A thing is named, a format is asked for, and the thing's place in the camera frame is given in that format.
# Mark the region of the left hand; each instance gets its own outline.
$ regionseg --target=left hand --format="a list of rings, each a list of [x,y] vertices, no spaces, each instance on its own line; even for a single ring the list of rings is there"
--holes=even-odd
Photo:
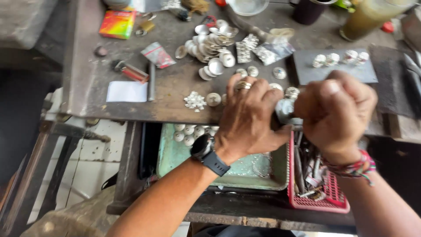
[[[236,74],[226,87],[226,107],[215,135],[216,154],[227,164],[251,154],[275,151],[290,139],[292,126],[278,131],[270,129],[277,102],[284,97],[279,89],[271,89],[264,79],[246,77],[251,89],[235,92],[241,75]]]

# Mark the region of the bowl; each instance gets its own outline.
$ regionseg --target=bowl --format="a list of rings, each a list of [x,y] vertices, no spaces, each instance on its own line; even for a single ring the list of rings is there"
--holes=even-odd
[[[226,0],[240,16],[254,16],[267,8],[269,0]]]

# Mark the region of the white paper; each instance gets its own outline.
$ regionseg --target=white paper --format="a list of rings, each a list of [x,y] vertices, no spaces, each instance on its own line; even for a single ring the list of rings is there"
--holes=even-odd
[[[112,81],[108,85],[107,102],[146,102],[148,83]]]

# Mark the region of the wrist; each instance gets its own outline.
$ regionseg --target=wrist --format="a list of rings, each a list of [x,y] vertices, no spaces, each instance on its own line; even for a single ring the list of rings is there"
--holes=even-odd
[[[361,160],[361,153],[358,146],[341,149],[340,151],[321,151],[323,157],[332,165],[350,165]]]
[[[215,153],[226,165],[231,165],[242,157],[242,155],[235,152],[234,149],[229,146],[228,142],[223,137],[215,135],[214,140]]]

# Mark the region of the workbench surface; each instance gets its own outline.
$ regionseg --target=workbench surface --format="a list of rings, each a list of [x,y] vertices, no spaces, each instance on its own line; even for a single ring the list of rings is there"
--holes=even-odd
[[[146,36],[138,38],[132,33],[129,40],[103,38],[98,34],[98,29],[104,16],[104,6],[101,1],[78,0],[73,6],[71,14],[77,14],[74,26],[70,26],[69,47],[66,52],[64,66],[64,103],[63,112],[81,117],[107,118],[119,120],[157,121],[185,124],[217,124],[223,106],[206,106],[204,110],[195,113],[194,109],[185,107],[184,98],[191,91],[200,95],[208,93],[225,93],[228,79],[238,68],[256,66],[260,78],[267,79],[270,83],[279,83],[284,89],[297,85],[288,78],[275,79],[272,75],[274,67],[284,67],[288,72],[294,68],[287,67],[285,59],[269,66],[263,66],[256,55],[251,63],[236,64],[232,68],[225,68],[221,76],[212,81],[200,78],[198,70],[206,64],[187,55],[183,59],[176,59],[176,49],[184,45],[195,34],[194,27],[199,25],[204,16],[193,14],[191,22],[179,21],[169,11],[157,13],[153,20],[156,28]],[[272,28],[293,28],[295,36],[290,43],[296,50],[324,49],[324,48],[366,48],[371,43],[376,45],[394,47],[393,37],[380,30],[375,31],[363,40],[349,43],[339,36],[339,27],[346,20],[343,9],[328,9],[320,19],[311,26],[304,26],[294,22],[290,16],[293,7],[283,3],[270,3],[268,8],[257,16],[244,17],[250,23],[262,30]],[[218,19],[227,20],[234,26],[225,13],[212,3],[209,15]],[[241,41],[247,34],[240,30],[236,41]],[[125,76],[111,70],[110,62],[114,59],[123,59],[128,63],[147,71],[147,59],[140,53],[146,46],[159,42],[164,49],[176,60],[177,64],[156,72],[156,100],[153,102],[106,102],[108,85],[111,81],[129,81]],[[109,50],[104,58],[98,58],[93,51],[99,45]],[[234,46],[228,48],[236,56]],[[384,129],[377,118],[370,125],[368,134],[384,135]]]

